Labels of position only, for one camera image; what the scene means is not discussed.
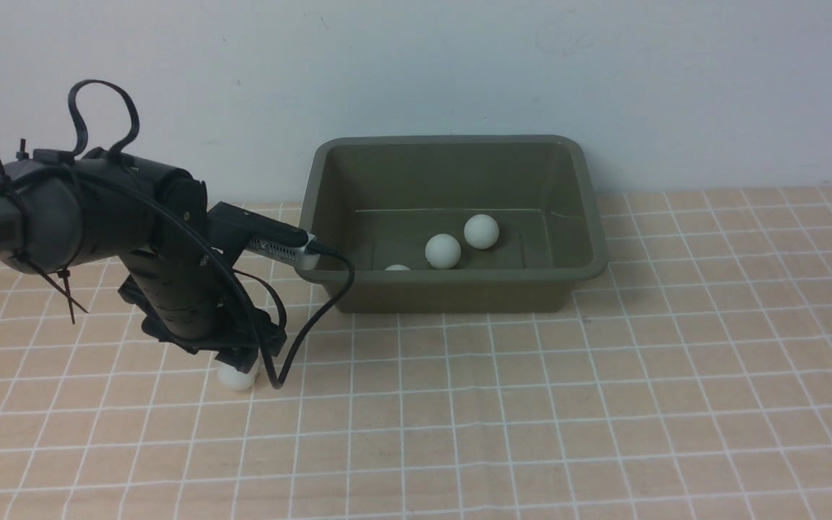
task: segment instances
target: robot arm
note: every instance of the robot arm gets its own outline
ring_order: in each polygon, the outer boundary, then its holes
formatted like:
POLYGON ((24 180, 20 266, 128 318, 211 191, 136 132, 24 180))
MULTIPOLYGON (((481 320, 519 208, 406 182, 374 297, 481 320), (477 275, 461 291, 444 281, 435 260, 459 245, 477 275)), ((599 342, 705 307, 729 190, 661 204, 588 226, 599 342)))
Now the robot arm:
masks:
POLYGON ((123 154, 139 122, 129 96, 110 83, 99 82, 128 103, 130 132, 107 151, 95 148, 79 157, 87 132, 75 92, 91 82, 70 91, 74 151, 28 155, 22 140, 17 160, 1 165, 0 261, 22 273, 66 279, 73 266, 117 256, 129 270, 118 291, 145 314, 143 332, 190 353, 217 352, 218 361, 242 373, 261 356, 271 385, 280 388, 304 336, 349 290, 351 263, 300 228, 232 204, 207 211, 204 182, 188 171, 123 154), (273 294, 278 323, 252 305, 233 269, 244 251, 300 269, 312 269, 326 254, 349 267, 346 286, 300 330, 280 374, 273 358, 287 338, 284 306, 260 279, 273 294))

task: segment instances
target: ping pong ball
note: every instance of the ping pong ball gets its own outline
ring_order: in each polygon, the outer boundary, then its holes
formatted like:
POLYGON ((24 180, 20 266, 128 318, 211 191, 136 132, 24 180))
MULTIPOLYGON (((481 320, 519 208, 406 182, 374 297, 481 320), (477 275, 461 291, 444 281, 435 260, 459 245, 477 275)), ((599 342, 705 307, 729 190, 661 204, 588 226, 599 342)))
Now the ping pong ball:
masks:
POLYGON ((248 374, 243 374, 230 365, 217 363, 217 379, 222 385, 231 391, 248 391, 255 385, 255 379, 259 376, 259 362, 252 365, 248 374))
POLYGON ((475 214, 464 225, 464 239, 475 249, 489 249, 499 240, 499 226, 488 214, 475 214))
POLYGON ((436 269, 451 269, 462 257, 462 245, 451 235, 440 233, 425 244, 425 259, 436 269))

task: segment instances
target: white wall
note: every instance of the white wall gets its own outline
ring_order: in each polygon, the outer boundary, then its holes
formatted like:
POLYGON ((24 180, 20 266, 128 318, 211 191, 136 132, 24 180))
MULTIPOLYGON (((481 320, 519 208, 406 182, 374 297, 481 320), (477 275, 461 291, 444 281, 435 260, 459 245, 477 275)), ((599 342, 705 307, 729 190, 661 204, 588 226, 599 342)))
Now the white wall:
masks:
MULTIPOLYGON (((89 77, 133 95, 130 152, 235 202, 379 134, 562 134, 600 190, 832 183, 823 0, 0 0, 3 152, 72 147, 89 77)), ((106 147, 126 115, 89 88, 106 147)))

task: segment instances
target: plastic tub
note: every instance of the plastic tub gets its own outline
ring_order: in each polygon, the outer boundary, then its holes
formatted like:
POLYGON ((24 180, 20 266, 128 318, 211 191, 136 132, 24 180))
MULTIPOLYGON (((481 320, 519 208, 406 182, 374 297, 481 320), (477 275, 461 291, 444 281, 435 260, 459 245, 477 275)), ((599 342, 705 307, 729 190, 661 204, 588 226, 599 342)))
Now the plastic tub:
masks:
MULTIPOLYGON (((605 235, 580 146, 558 136, 336 139, 313 159, 300 226, 355 264, 343 313, 549 313, 575 282, 607 266, 605 235), (478 213, 500 227, 478 251, 464 224, 478 213), (461 243, 459 263, 436 270, 425 244, 461 243), (405 264, 409 271, 386 271, 405 264)), ((342 264, 298 275, 338 292, 342 264)))

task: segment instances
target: beige tabletop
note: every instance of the beige tabletop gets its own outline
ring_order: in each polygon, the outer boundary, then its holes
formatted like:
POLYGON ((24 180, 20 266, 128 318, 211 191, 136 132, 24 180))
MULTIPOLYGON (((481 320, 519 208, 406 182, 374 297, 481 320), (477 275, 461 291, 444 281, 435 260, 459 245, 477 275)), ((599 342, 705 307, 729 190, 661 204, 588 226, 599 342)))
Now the beige tabletop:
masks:
MULTIPOLYGON (((330 313, 251 394, 144 336, 121 264, 72 270, 76 326, 0 266, 0 518, 832 519, 832 187, 600 211, 610 269, 563 312, 330 313)), ((240 267, 292 330, 324 301, 240 267)))

